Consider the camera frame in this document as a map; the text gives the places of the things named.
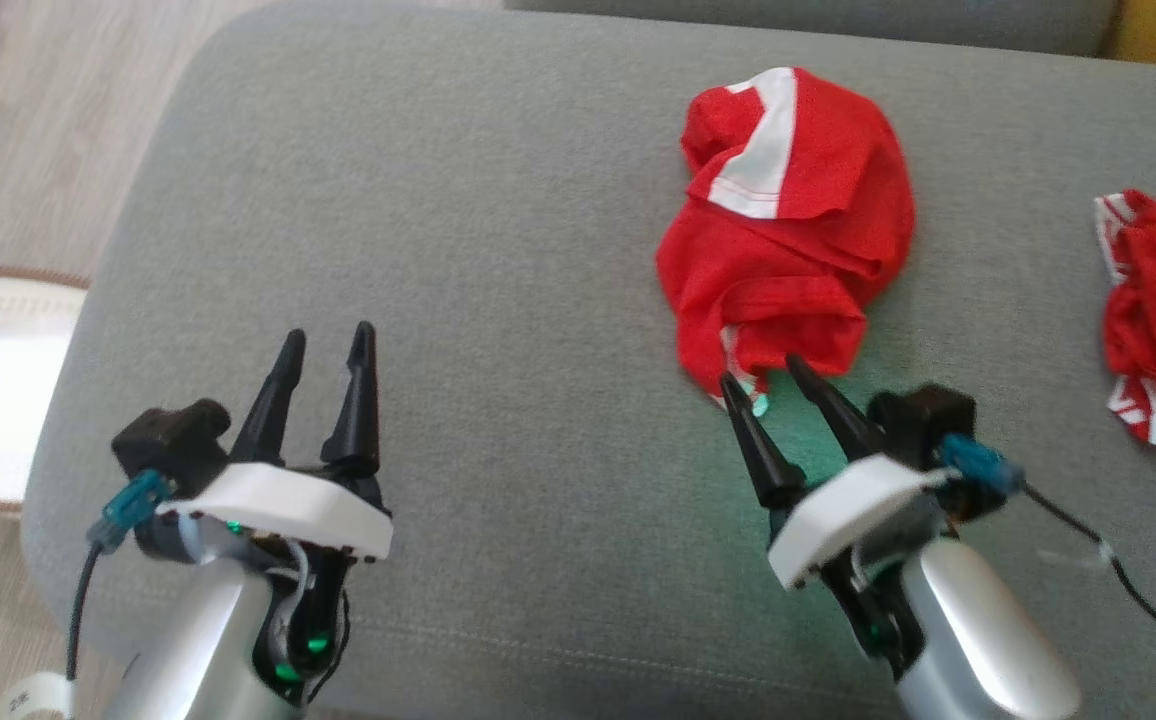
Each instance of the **gray sofa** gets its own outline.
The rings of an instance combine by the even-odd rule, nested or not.
[[[509,8],[1098,54],[1119,0],[506,0]]]
[[[243,414],[307,329],[286,455],[312,460],[360,319],[380,333],[390,561],[355,570],[321,703],[395,719],[897,717],[828,593],[780,591],[728,421],[679,370],[654,252],[688,101],[802,65],[888,114],[910,263],[843,387],[947,383],[1103,529],[1156,602],[1156,450],[1105,410],[1091,199],[1156,193],[1156,67],[541,13],[282,3],[209,40],[95,277],[25,496],[58,619],[108,452],[149,406]],[[779,379],[773,438],[840,458]],[[965,533],[1076,666],[1085,717],[1156,717],[1156,629],[1027,502]],[[190,571],[99,562],[86,643],[127,660]]]

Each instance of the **wooden floor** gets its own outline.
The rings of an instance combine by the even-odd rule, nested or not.
[[[0,263],[92,274],[181,69],[228,20],[269,2],[0,0]],[[61,670],[64,650],[17,525],[0,520],[0,693]],[[83,656],[79,717],[101,717],[121,670]]]

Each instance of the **black cable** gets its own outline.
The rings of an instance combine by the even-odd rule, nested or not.
[[[84,615],[86,594],[89,594],[89,579],[94,574],[94,565],[98,564],[102,544],[89,545],[84,567],[80,569],[80,580],[76,582],[76,600],[71,603],[71,629],[67,630],[67,682],[76,682],[76,665],[80,655],[80,616]]]
[[[1118,557],[1116,557],[1116,552],[1107,552],[1107,548],[1110,545],[1107,545],[1107,542],[1103,541],[1103,536],[1101,536],[1101,534],[1096,533],[1094,528],[1089,527],[1089,525],[1082,524],[1070,512],[1067,512],[1066,510],[1062,510],[1062,507],[1058,507],[1057,505],[1054,505],[1054,503],[1051,502],[1048,497],[1045,497],[1040,495],[1039,491],[1036,491],[1036,488],[1025,487],[1023,488],[1023,492],[1027,492],[1027,497],[1030,497],[1031,500],[1035,500],[1036,505],[1044,507],[1054,518],[1062,520],[1064,524],[1069,525],[1077,533],[1082,534],[1082,536],[1085,536],[1087,539],[1090,539],[1096,544],[1098,544],[1099,550],[1107,556],[1107,562],[1110,562],[1110,565],[1112,565],[1112,571],[1114,571],[1116,573],[1116,579],[1118,579],[1119,582],[1121,582],[1121,585],[1125,585],[1125,592],[1128,593],[1131,600],[1134,600],[1134,602],[1136,602],[1138,606],[1141,607],[1142,613],[1148,614],[1148,616],[1150,616],[1151,619],[1155,619],[1156,624],[1155,607],[1151,607],[1151,603],[1146,601],[1146,597],[1142,597],[1142,594],[1138,591],[1136,587],[1134,587],[1134,582],[1131,582],[1131,579],[1125,573],[1125,566],[1121,565],[1121,561],[1119,561]]]
[[[321,678],[316,682],[316,686],[312,688],[312,692],[307,693],[307,702],[303,705],[310,705],[312,700],[321,692],[321,688],[328,682],[334,673],[338,670],[338,666],[342,662],[342,651],[346,651],[346,641],[351,637],[351,603],[346,601],[346,588],[342,588],[342,639],[339,643],[338,652],[334,655],[334,661],[329,662],[328,669],[321,675]]]

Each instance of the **gray cushion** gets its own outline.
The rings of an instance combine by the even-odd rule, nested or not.
[[[1117,0],[506,0],[509,8],[1099,53]]]
[[[380,333],[394,555],[351,576],[323,700],[383,717],[897,717],[821,587],[787,594],[728,421],[679,372],[654,251],[688,101],[779,64],[870,96],[918,231],[844,387],[975,393],[981,437],[1103,529],[1156,601],[1156,450],[1104,409],[1091,196],[1156,193],[1156,68],[577,15],[284,3],[191,65],[76,332],[25,498],[58,618],[146,407],[243,416],[291,327],[286,455],[334,424]],[[771,435],[839,466],[779,381]],[[1079,669],[1089,717],[1156,717],[1156,629],[1027,502],[968,528]],[[133,547],[86,641],[127,659],[190,570]]]

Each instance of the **green led light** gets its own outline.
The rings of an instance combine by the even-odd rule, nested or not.
[[[276,676],[277,678],[284,680],[286,683],[296,683],[299,680],[298,673],[295,673],[294,667],[284,665],[284,662],[276,666]]]

